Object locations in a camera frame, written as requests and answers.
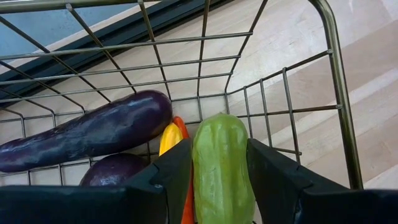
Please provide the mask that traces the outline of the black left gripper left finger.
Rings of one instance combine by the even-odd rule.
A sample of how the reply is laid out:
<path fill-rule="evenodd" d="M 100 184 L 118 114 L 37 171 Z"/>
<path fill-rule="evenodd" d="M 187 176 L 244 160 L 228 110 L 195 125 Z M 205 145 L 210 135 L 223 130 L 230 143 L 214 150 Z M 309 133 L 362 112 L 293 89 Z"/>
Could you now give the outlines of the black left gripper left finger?
<path fill-rule="evenodd" d="M 191 162 L 184 139 L 119 186 L 3 186 L 0 224 L 181 224 Z"/>

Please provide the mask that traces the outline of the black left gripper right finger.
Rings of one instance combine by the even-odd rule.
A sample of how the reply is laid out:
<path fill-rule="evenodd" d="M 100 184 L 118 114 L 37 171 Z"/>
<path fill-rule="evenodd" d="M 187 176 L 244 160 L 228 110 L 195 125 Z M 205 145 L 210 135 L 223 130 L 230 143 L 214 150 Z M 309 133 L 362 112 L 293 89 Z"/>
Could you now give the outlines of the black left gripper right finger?
<path fill-rule="evenodd" d="M 398 190 L 351 190 L 256 139 L 247 162 L 264 224 L 398 224 Z"/>

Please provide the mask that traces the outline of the small round purple vegetable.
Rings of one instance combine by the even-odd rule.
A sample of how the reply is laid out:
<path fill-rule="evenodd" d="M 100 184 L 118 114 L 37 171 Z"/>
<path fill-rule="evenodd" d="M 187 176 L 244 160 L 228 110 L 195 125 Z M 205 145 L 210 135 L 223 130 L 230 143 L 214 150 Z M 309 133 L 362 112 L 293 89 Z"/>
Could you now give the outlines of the small round purple vegetable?
<path fill-rule="evenodd" d="M 147 160 L 135 154 L 113 154 L 93 164 L 81 179 L 79 186 L 119 185 L 148 165 Z"/>

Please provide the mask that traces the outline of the long purple eggplant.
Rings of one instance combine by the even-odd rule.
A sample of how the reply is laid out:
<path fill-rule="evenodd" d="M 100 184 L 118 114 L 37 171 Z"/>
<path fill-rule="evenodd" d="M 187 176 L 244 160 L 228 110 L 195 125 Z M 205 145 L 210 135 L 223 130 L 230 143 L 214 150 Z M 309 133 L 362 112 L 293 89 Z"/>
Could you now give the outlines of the long purple eggplant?
<path fill-rule="evenodd" d="M 172 117 L 172 102 L 164 93 L 139 91 L 55 128 L 0 145 L 0 172 L 126 151 L 157 137 Z"/>

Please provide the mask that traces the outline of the light green squash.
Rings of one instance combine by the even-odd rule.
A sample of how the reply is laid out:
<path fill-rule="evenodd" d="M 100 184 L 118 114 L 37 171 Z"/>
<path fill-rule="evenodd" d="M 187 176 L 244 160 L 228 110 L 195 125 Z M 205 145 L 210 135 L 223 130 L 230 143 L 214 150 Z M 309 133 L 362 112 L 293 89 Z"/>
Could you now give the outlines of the light green squash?
<path fill-rule="evenodd" d="M 244 123 L 219 113 L 202 121 L 193 140 L 193 189 L 198 224 L 251 224 L 255 197 L 246 160 Z"/>

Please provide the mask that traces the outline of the small yellow chili pepper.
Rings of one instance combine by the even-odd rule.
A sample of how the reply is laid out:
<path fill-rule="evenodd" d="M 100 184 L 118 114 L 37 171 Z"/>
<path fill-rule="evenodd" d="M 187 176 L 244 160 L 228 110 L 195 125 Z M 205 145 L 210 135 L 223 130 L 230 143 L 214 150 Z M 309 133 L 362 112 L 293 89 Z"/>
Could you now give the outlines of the small yellow chili pepper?
<path fill-rule="evenodd" d="M 183 135 L 180 128 L 176 124 L 170 123 L 162 133 L 159 146 L 159 155 L 161 156 L 169 149 L 173 148 L 182 139 Z"/>

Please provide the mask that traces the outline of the orange carrot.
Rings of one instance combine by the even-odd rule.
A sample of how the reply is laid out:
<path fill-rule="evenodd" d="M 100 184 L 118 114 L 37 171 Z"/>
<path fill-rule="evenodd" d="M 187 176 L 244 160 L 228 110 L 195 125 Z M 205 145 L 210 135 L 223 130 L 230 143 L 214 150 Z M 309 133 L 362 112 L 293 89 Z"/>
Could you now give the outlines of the orange carrot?
<path fill-rule="evenodd" d="M 181 117 L 175 116 L 173 123 L 176 124 L 178 128 L 181 130 L 184 139 L 188 139 L 190 137 L 187 128 L 185 126 L 185 123 L 183 122 L 183 119 Z M 194 195 L 193 195 L 193 166 L 191 166 L 190 169 L 190 180 L 187 190 L 187 197 L 183 209 L 181 224 L 195 224 Z"/>

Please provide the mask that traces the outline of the metal wire basket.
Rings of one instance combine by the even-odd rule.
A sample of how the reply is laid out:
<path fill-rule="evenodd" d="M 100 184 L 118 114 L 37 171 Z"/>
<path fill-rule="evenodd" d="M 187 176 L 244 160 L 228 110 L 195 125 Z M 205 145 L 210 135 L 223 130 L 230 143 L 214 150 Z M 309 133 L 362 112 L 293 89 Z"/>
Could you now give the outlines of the metal wire basket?
<path fill-rule="evenodd" d="M 294 67 L 328 57 L 336 102 L 333 105 L 308 107 L 305 111 L 315 114 L 331 110 L 338 112 L 348 169 L 349 186 L 346 188 L 364 190 L 338 31 L 327 0 L 308 0 L 322 19 L 327 44 L 325 50 L 271 74 L 259 75 L 250 84 L 237 82 L 236 75 L 241 71 L 238 62 L 245 59 L 243 51 L 254 31 L 260 26 L 260 18 L 267 1 L 249 2 L 248 11 L 253 20 L 250 28 L 243 32 L 231 30 L 232 15 L 218 17 L 212 10 L 208 19 L 197 17 L 161 34 L 159 39 L 162 45 L 159 52 L 169 66 L 163 70 L 152 68 L 133 71 L 132 77 L 138 84 L 136 93 L 156 90 L 169 98 L 173 109 L 170 123 L 173 123 L 175 116 L 183 119 L 192 142 L 192 151 L 200 123 L 213 115 L 223 113 L 233 115 L 244 123 L 248 139 L 256 139 L 305 167 L 299 147 L 279 147 L 276 135 L 271 133 L 271 124 L 274 118 L 286 116 L 289 122 L 288 132 L 293 138 L 297 137 L 299 124 L 295 115 L 299 110 L 292 106 L 292 92 L 287 74 Z M 94 100 L 89 94 L 82 95 L 81 100 L 88 108 L 86 112 L 81 112 L 69 103 L 57 103 L 54 112 L 25 103 L 16 105 L 17 113 L 0 110 L 0 145 L 55 128 L 107 104 Z M 135 154 L 143 157 L 150 165 L 160 157 L 162 133 L 140 146 L 114 154 Z M 113 154 L 86 157 L 21 172 L 0 172 L 0 187 L 79 186 L 88 169 L 110 155 Z"/>

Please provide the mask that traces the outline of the black metal table frame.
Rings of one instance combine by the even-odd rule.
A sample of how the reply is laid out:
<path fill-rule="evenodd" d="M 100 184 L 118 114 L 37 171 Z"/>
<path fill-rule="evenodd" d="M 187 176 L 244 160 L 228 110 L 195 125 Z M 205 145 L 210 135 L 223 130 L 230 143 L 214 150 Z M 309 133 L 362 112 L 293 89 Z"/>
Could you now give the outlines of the black metal table frame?
<path fill-rule="evenodd" d="M 0 1 L 0 25 L 36 47 L 0 50 L 0 110 L 25 103 L 54 112 L 57 103 L 87 111 L 81 96 L 109 103 L 113 90 L 137 91 L 135 70 L 169 63 L 159 39 L 232 0 Z"/>

